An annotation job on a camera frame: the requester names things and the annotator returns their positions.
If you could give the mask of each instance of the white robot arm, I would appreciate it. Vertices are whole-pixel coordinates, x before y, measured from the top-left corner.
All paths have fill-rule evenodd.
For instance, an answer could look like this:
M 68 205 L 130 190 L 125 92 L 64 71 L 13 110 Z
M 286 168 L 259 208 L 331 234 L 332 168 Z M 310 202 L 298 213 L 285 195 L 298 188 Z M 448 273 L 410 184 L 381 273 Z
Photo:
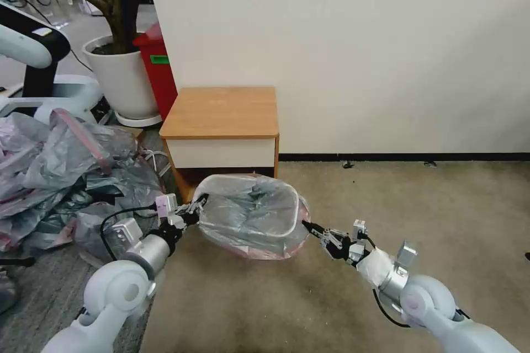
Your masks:
M 304 222 L 317 236 L 323 248 L 334 259 L 343 259 L 363 275 L 374 287 L 377 304 L 394 324 L 409 328 L 425 327 L 442 344 L 447 353 L 518 353 L 505 338 L 492 328 L 472 321 L 455 303 L 449 289 L 429 276 L 410 275 L 409 267 L 416 251 L 404 241 L 396 259 L 375 246 L 367 235 L 363 221 L 355 221 L 353 240 L 334 229 Z M 373 249 L 366 250 L 366 242 Z M 381 306 L 396 311 L 405 324 L 390 317 Z
M 191 205 L 177 206 L 174 194 L 156 200 L 158 228 L 140 240 L 142 231 L 134 218 L 112 229 L 131 248 L 121 260 L 102 266 L 88 280 L 84 306 L 72 324 L 58 332 L 43 353 L 112 353 L 113 343 L 125 321 L 143 315 L 149 301 L 163 283 L 166 260 L 186 228 L 198 221 L 202 196 Z

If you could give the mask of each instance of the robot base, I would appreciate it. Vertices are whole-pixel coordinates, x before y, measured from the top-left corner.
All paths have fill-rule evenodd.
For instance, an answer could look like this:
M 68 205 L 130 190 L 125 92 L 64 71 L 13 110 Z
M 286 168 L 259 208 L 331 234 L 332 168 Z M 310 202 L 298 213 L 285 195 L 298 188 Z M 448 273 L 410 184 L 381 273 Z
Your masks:
M 33 117 L 48 124 L 56 108 L 69 111 L 87 122 L 104 124 L 110 117 L 110 107 L 103 98 L 98 82 L 88 76 L 62 74 L 55 76 L 51 97 L 23 98 L 23 84 L 9 87 L 0 96 L 0 117 L 13 111 L 33 113 Z

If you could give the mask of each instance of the beige carpet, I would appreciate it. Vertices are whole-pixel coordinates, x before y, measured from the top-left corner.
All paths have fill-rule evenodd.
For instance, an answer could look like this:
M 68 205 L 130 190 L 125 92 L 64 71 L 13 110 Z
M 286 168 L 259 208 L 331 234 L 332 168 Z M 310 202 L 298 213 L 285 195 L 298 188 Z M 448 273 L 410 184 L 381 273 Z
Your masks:
M 349 230 L 368 222 L 394 254 L 403 238 L 420 255 L 414 272 L 440 279 L 457 303 L 530 351 L 530 164 L 281 163 L 312 220 Z M 234 256 L 190 230 L 166 266 L 141 351 L 437 352 L 424 330 L 379 312 L 355 270 L 315 239 L 282 262 Z

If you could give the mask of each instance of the white flower pot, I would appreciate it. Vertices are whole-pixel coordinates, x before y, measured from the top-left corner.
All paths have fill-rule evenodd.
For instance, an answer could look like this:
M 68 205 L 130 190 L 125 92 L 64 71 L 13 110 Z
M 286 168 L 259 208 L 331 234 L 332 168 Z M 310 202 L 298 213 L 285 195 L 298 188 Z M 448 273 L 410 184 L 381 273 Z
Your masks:
M 160 122 L 140 51 L 117 55 L 92 53 L 96 47 L 110 42 L 112 36 L 94 39 L 83 46 L 83 52 L 118 120 L 135 127 Z

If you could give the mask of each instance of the green label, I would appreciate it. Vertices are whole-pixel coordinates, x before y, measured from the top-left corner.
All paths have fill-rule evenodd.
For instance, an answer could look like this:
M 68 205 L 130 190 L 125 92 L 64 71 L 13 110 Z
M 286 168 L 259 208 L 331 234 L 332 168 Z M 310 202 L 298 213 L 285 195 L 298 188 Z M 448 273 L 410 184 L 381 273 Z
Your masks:
M 155 65 L 168 65 L 169 58 L 167 55 L 151 55 L 151 63 Z

